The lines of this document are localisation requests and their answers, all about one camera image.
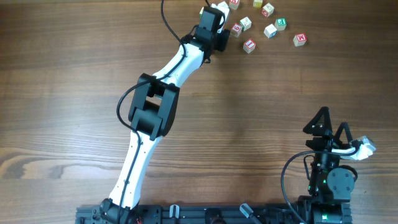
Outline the red 6 number block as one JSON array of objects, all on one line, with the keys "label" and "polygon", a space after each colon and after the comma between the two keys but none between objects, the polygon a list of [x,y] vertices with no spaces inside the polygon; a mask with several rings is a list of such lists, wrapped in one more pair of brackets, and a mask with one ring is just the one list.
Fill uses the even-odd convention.
[{"label": "red 6 number block", "polygon": [[234,23],[234,25],[231,28],[231,35],[233,35],[234,37],[239,37],[242,30],[243,30],[243,27],[241,24]]}]

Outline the red I letter block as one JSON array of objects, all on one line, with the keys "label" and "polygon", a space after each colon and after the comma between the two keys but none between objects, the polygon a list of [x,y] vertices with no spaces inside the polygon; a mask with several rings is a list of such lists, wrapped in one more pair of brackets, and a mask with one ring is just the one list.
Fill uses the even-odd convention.
[{"label": "red I letter block", "polygon": [[254,49],[256,48],[256,43],[252,39],[248,39],[245,41],[243,44],[243,50],[247,53],[250,54]]}]

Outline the blue P letter block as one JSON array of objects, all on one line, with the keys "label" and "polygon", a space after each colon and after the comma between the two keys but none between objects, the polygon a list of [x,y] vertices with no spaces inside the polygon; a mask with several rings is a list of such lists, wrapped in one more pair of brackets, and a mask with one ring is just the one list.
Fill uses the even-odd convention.
[{"label": "blue P letter block", "polygon": [[267,27],[265,27],[264,29],[264,34],[265,36],[270,39],[273,36],[275,36],[277,33],[277,29],[273,24],[268,25]]}]

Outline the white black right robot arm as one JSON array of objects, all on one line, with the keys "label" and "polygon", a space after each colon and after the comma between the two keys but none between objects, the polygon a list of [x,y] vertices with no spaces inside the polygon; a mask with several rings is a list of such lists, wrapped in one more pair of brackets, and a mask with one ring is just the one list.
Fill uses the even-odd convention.
[{"label": "white black right robot arm", "polygon": [[328,107],[320,108],[314,118],[303,128],[313,139],[305,145],[313,150],[309,179],[309,196],[297,201],[297,212],[306,223],[352,223],[349,202],[358,173],[350,166],[341,165],[341,154],[351,147],[353,138],[347,123],[341,123],[333,132]]}]

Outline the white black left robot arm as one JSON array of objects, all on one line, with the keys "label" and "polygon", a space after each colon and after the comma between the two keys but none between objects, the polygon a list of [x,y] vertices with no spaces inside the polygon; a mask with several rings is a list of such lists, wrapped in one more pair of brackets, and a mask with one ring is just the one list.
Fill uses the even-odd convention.
[{"label": "white black left robot arm", "polygon": [[181,86],[195,70],[210,63],[214,51],[225,50],[229,12],[227,7],[205,6],[199,24],[178,39],[178,52],[171,61],[153,75],[143,73],[122,95],[124,100],[134,94],[128,120],[121,121],[131,138],[118,181],[99,208],[106,223],[140,223],[137,206],[150,159],[174,123]]}]

